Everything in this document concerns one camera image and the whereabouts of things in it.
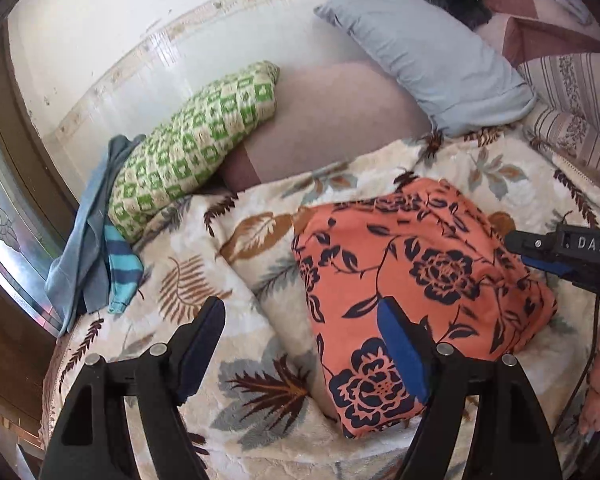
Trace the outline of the orange floral garment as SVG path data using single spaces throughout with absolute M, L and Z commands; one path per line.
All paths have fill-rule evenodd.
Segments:
M 381 335 L 381 300 L 396 300 L 434 342 L 493 361 L 520 350 L 557 304 L 503 245 L 486 215 L 443 180 L 313 207 L 291 250 L 327 391 L 342 432 L 358 438 L 419 414 L 427 390 L 401 374 Z

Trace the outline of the striped beige pillow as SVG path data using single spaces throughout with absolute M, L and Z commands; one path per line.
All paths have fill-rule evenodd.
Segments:
M 600 53 L 544 56 L 519 65 L 518 72 L 538 96 L 524 125 L 600 172 Z

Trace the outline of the blue-grey cloth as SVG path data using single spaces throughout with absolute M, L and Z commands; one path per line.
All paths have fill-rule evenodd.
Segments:
M 79 314 L 108 306 L 110 279 L 105 252 L 105 224 L 114 180 L 145 137 L 115 136 L 93 170 L 81 195 L 72 231 L 61 255 L 50 265 L 45 293 L 60 318 L 59 336 L 72 330 Z

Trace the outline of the floral leaf-print blanket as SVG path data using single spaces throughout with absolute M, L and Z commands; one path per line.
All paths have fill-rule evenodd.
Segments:
M 188 196 L 160 212 L 137 243 L 145 273 L 129 307 L 84 315 L 59 341 L 44 382 L 42 439 L 87 356 L 135 358 L 213 295 L 225 302 L 227 323 L 200 391 L 181 408 L 208 475 L 392 478 L 417 424 L 343 437 L 317 368 L 291 241 L 312 207 L 384 195 L 414 175 L 449 181 L 499 230 L 600 227 L 600 175 L 523 128 L 396 141 L 237 195 Z

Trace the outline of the teal striped garment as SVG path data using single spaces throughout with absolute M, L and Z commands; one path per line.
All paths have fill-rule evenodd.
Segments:
M 137 292 L 144 275 L 144 266 L 109 220 L 104 225 L 104 242 L 110 278 L 108 312 L 121 314 Z

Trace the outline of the grey-blue pillow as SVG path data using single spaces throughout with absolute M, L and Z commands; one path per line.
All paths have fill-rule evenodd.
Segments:
M 536 94 L 503 55 L 425 0 L 328 0 L 315 15 L 345 32 L 446 136 L 518 122 Z

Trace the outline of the maroon pink quilt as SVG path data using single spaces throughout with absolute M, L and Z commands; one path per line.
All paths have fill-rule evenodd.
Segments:
M 543 56 L 600 53 L 600 25 L 580 24 L 554 0 L 484 0 L 492 11 L 478 36 L 513 66 Z

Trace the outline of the wooden stained-glass door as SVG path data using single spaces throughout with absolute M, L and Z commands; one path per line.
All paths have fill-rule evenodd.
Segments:
M 60 327 L 44 285 L 74 201 L 27 115 L 0 24 L 0 437 L 42 460 L 43 382 Z

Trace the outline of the pink bolster cushion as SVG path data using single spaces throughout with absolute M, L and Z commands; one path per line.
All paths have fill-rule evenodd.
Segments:
M 226 187 L 246 188 L 350 160 L 431 129 L 427 115 L 398 83 L 370 62 L 283 74 L 276 113 L 226 156 Z

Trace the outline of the green checkered pillow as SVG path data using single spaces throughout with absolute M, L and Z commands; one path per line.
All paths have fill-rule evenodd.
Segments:
M 199 89 L 129 154 L 109 219 L 135 243 L 166 206 L 201 188 L 225 157 L 276 112 L 279 67 L 262 61 Z

